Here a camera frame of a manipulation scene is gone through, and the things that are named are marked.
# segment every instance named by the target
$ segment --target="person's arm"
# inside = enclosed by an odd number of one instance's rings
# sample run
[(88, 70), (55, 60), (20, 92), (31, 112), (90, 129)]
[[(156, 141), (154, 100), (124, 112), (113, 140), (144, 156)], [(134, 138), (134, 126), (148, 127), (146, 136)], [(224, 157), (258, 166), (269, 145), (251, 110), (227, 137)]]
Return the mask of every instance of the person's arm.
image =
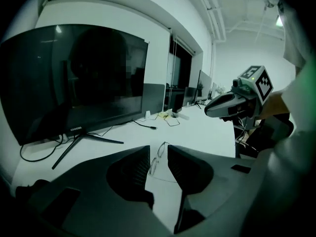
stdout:
[[(295, 67), (295, 74), (296, 77), (301, 72), (301, 68)], [(286, 107), (285, 103), (283, 102), (283, 99), (281, 98), (281, 95), (283, 93), (283, 90), (273, 92), (263, 105), (262, 112), (258, 119), (266, 119), (270, 116), (277, 115), (277, 114), (284, 114), (289, 113), (290, 111)]]

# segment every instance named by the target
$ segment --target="white table surface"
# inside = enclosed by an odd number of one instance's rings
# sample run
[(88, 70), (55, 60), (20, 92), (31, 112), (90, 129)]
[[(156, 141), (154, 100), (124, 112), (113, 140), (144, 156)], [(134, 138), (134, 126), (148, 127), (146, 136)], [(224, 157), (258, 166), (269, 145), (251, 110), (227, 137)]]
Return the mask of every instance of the white table surface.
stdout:
[[(190, 120), (178, 118), (180, 125), (170, 127), (161, 117), (156, 120), (147, 120), (140, 124), (156, 126), (156, 130), (139, 126), (135, 123), (128, 123), (114, 126), (104, 138), (123, 141), (124, 144), (111, 144), (90, 139), (82, 139), (63, 160), (52, 170), (52, 166), (62, 153), (71, 144), (59, 146), (53, 155), (39, 162), (26, 162), (20, 160), (13, 176), (11, 193), (15, 193), (17, 186), (33, 185), (38, 179), (52, 181), (61, 174), (77, 164), (127, 149), (150, 145), (151, 160), (156, 156), (159, 146), (164, 142), (172, 145), (179, 145), (205, 153), (235, 157), (235, 136), (233, 124), (224, 122), (219, 118), (210, 118), (205, 115), (197, 106), (183, 107), (181, 113), (190, 117)], [(177, 124), (175, 118), (168, 117), (166, 120), (170, 125)], [(103, 134), (109, 128), (97, 131)], [(27, 159), (38, 159), (48, 155), (57, 142), (47, 142), (31, 147), (25, 147), (23, 157)], [(154, 194), (154, 214), (173, 232), (176, 224), (181, 189), (167, 166), (167, 150), (157, 164), (154, 177), (148, 176), (146, 190)]]

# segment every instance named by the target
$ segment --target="white ceiling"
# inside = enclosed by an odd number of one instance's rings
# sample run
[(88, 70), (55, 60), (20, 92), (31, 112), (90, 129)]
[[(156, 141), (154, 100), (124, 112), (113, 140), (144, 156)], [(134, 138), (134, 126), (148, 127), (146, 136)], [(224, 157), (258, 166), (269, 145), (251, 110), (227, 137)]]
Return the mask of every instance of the white ceiling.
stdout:
[[(205, 5), (201, 0), (190, 0), (196, 7), (204, 22), (208, 26), (210, 32), (212, 27), (209, 21), (208, 12), (206, 11)], [(267, 8), (264, 14), (265, 2), (264, 0), (217, 0), (221, 14), (224, 20), (226, 34), (228, 36), (231, 30), (246, 30), (252, 32), (258, 32), (260, 24), (262, 28), (261, 34), (267, 34), (269, 36), (284, 39), (283, 28), (276, 26), (277, 20), (277, 6), (273, 8)], [(217, 24), (220, 26), (218, 12), (214, 11), (216, 16)]]

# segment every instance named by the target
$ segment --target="ceiling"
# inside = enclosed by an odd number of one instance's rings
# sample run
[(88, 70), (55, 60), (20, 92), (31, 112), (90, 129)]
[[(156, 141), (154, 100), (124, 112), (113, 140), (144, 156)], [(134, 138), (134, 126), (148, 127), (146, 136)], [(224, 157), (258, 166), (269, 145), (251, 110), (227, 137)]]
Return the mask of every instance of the ceiling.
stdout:
[[(258, 37), (260, 37), (261, 34), (265, 34), (278, 39), (284, 39), (283, 28), (276, 26), (277, 6), (267, 8), (264, 13), (264, 0), (190, 1), (208, 26), (213, 35), (213, 39), (219, 40), (218, 42), (225, 41), (225, 36), (228, 36), (232, 31), (238, 30), (256, 33), (260, 31)], [(218, 26), (220, 35), (216, 32), (216, 25)]]

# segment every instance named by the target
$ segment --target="monitor brand logo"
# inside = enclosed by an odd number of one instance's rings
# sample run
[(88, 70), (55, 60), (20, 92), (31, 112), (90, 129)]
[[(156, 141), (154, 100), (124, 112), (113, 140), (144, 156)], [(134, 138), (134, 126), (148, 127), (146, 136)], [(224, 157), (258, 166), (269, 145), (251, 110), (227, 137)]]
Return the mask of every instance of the monitor brand logo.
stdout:
[(72, 131), (76, 131), (76, 130), (79, 130), (79, 129), (82, 129), (81, 126), (76, 127), (76, 128), (72, 128), (72, 129), (70, 129), (70, 131), (72, 132)]

